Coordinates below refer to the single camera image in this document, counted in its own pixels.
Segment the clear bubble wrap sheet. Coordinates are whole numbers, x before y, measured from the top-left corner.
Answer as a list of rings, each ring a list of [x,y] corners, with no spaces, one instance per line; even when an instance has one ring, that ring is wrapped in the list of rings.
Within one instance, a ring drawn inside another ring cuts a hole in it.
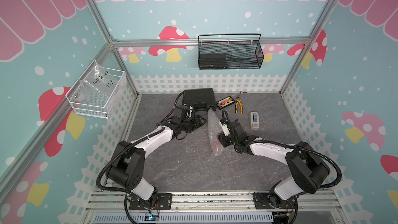
[[[211,134],[218,133],[218,132],[223,133],[223,130],[219,124],[220,119],[216,115],[216,113],[212,109],[209,109],[207,113],[208,113],[208,115],[207,115],[208,138]],[[215,156],[220,155],[222,153],[222,151],[223,151],[223,149],[219,149],[217,152],[214,152],[212,150],[212,152]]]

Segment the red mug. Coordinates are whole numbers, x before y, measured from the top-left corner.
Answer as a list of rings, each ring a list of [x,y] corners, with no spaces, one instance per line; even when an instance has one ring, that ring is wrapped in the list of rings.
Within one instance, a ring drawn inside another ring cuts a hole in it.
[[[223,149],[223,145],[221,144],[221,142],[219,140],[220,134],[221,133],[218,132],[218,133],[211,134],[209,136],[210,146],[214,152],[217,152],[219,149]]]

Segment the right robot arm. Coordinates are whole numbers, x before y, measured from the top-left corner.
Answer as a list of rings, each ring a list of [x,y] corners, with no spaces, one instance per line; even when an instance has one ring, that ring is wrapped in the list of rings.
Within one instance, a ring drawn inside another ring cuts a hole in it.
[[[314,194],[318,189],[332,188],[342,180],[342,171],[331,158],[314,151],[307,142],[283,144],[255,135],[248,136],[238,121],[222,119],[219,141],[223,147],[234,146],[236,152],[267,157],[288,166],[290,176],[277,182],[266,195],[274,209],[304,194]]]

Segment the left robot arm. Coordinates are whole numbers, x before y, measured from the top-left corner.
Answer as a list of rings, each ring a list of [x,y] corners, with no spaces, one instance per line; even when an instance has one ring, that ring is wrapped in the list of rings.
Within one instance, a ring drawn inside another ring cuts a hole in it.
[[[179,119],[170,117],[142,138],[121,141],[111,160],[102,168],[96,179],[96,187],[102,191],[124,192],[127,198],[136,197],[140,205],[152,209],[158,204],[158,190],[144,179],[146,158],[163,144],[202,127],[207,120],[200,115]]]

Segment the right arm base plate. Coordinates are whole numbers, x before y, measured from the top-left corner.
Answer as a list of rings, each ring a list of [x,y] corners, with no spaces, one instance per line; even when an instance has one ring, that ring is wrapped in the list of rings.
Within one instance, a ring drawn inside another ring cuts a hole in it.
[[[294,210],[297,201],[294,198],[281,200],[277,195],[269,192],[257,192],[252,194],[252,199],[256,209],[284,209]]]

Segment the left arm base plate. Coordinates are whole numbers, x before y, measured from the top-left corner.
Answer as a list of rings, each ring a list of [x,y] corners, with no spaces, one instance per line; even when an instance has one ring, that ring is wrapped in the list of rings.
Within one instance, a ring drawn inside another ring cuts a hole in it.
[[[170,210],[172,205],[172,194],[155,194],[151,196],[148,200],[143,200],[141,198],[133,197],[129,202],[129,210]]]

